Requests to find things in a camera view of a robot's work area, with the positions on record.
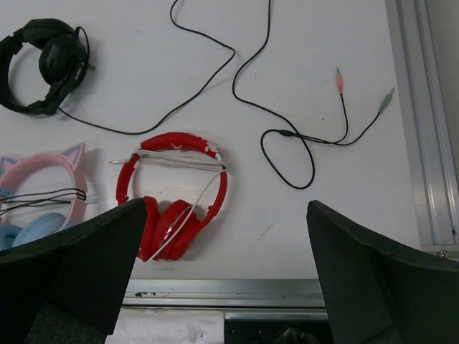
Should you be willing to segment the aluminium rail front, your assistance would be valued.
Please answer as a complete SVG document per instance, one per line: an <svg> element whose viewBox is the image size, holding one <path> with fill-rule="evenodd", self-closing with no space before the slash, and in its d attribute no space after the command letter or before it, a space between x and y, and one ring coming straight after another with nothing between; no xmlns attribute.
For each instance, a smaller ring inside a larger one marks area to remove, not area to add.
<svg viewBox="0 0 459 344"><path fill-rule="evenodd" d="M131 307L324 308L316 279L132 279Z"/></svg>

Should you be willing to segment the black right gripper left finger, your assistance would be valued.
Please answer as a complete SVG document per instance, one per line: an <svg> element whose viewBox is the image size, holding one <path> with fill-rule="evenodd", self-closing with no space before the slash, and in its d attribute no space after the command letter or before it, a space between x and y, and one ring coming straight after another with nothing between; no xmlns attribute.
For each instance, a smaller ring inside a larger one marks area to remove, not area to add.
<svg viewBox="0 0 459 344"><path fill-rule="evenodd" d="M113 334L146 220L133 199L1 252L2 343L104 343Z"/></svg>

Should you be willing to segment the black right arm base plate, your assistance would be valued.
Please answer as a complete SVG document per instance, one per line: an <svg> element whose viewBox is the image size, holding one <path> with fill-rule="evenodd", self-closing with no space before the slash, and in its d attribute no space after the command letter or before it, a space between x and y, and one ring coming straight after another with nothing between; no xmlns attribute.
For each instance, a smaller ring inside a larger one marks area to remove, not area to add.
<svg viewBox="0 0 459 344"><path fill-rule="evenodd" d="M324 312L227 312L225 343L333 343Z"/></svg>

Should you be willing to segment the aluminium rail right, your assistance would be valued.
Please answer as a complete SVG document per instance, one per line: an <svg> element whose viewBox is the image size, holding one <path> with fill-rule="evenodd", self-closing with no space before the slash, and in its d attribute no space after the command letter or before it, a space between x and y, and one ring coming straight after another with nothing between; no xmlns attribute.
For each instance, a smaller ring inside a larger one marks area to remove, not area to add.
<svg viewBox="0 0 459 344"><path fill-rule="evenodd" d="M386 1L420 247L458 258L458 179L426 1Z"/></svg>

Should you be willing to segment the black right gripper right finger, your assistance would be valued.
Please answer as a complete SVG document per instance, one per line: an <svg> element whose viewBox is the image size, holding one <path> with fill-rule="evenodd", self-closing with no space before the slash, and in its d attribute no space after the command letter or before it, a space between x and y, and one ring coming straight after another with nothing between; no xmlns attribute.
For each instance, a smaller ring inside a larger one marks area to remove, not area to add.
<svg viewBox="0 0 459 344"><path fill-rule="evenodd" d="M335 343L457 343L458 263L413 249L333 210L306 221Z"/></svg>

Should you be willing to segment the black wired headphones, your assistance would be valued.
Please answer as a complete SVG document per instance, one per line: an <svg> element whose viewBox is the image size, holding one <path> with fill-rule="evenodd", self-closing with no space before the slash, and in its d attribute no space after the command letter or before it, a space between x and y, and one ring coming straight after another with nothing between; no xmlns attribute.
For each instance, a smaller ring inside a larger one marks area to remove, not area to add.
<svg viewBox="0 0 459 344"><path fill-rule="evenodd" d="M7 36L1 40L1 106L6 109L13 111L15 113L20 113L22 115L29 116L39 116L39 115L54 115L57 111L60 111L63 115L67 116L72 120L76 120L85 125L89 125L93 128L106 130L108 132L121 134L121 135L144 135L152 132L162 125L168 118L170 118L174 113L178 112L180 109L188 105L194 99L199 97L203 91L207 88L209 83L235 58L237 52L236 50L225 44L224 42L215 39L214 37L205 34L188 27L184 27L176 22L174 19L174 8L177 5L178 1L174 1L169 10L169 19L171 23L185 32L190 32L192 34L199 35L213 41L218 44L220 47L227 49L232 52L230 58L224 62L221 67L219 67L211 77L204 83L204 85L197 91L196 94L192 95L189 99L183 101L173 109L171 109L167 114L165 114L155 125L150 128L140 130L140 131L122 131L116 130L114 128L108 128L101 125L96 125L88 121L75 118L66 111L64 111L60 105L64 102L66 97L82 83L85 73L88 69L91 69L90 66L90 43L86 31L78 26L72 28L65 22L59 19L46 18L46 19L32 19L28 21L22 28L16 30L11 36ZM272 1L268 1L268 10L267 10L267 29L265 40L263 41L261 47L249 58L247 59L240 68L236 71L235 76L232 79L232 95L233 97L246 105L252 106L259 110L265 111L274 115L275 117L281 119L286 125L288 125L291 130L281 130L276 128L271 128L266 130L260 137L260 148L262 154L264 155L266 161L269 163L274 172L278 177L286 183L288 186L295 190L306 190L309 188L316 177L316 164L313 158L311 149L309 148L307 142L321 144L321 145L330 145L330 146L340 146L346 147L355 144L358 142L364 134L370 129L373 124L378 120L379 116L387 109L389 104L392 101L394 96L395 87L393 87L385 96L379 106L375 118L368 124L368 126L362 130L362 132L355 137L355 139L344 142L347 139L349 134L349 117L346 111L346 104L344 100L344 81L340 69L336 68L336 87L339 92L341 99L342 110L344 114L345 122L345 131L344 135L335 141L325 140L323 138L315 138L309 135L304 135L294 126L294 124L287 119L285 116L277 113L273 110L270 110L262 105L259 105L255 102L246 100L240 97L236 93L237 81L240 74L248 67L248 65L254 61L261 52L266 48L266 45L270 39L270 28L271 28L271 19L272 19ZM80 31L83 32L85 37L85 46L80 41ZM49 91L45 95L43 100L38 100L33 102L30 105L20 105L17 99L14 97L13 92L11 91L9 85L9 71L11 66L11 61L13 57L19 53L23 48L24 44L30 44L36 49L41 50L39 58L39 71L43 80L49 85ZM309 160L311 162L311 177L308 183L304 186L296 186L291 183L275 166L275 164L270 159L267 151L265 150L265 136L270 133L277 133L283 137L297 138L301 140L302 145L308 153Z"/></svg>

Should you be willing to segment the aluminium rail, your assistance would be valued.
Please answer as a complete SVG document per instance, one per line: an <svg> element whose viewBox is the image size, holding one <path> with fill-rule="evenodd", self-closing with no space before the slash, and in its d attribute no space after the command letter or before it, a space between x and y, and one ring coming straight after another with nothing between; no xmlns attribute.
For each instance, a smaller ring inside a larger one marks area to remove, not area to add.
<svg viewBox="0 0 459 344"><path fill-rule="evenodd" d="M132 279L131 307L324 308L316 279Z"/></svg>
<svg viewBox="0 0 459 344"><path fill-rule="evenodd" d="M458 258L458 179L426 1L386 1L420 247Z"/></svg>

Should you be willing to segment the pink blue cat-ear headphones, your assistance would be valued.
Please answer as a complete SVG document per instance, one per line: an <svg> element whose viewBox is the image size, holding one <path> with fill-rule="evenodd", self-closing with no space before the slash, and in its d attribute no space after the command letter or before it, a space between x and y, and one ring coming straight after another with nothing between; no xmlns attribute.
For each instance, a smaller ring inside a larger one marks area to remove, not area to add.
<svg viewBox="0 0 459 344"><path fill-rule="evenodd" d="M54 204L70 206L68 214L49 212L38 216L26 226L1 223L1 250L12 249L63 231L82 222L86 210L87 182L82 171L85 144L77 143L59 153L38 153L32 156L1 157L1 215L23 207ZM70 188L26 193L16 191L28 177L45 168L60 167L67 171Z"/></svg>

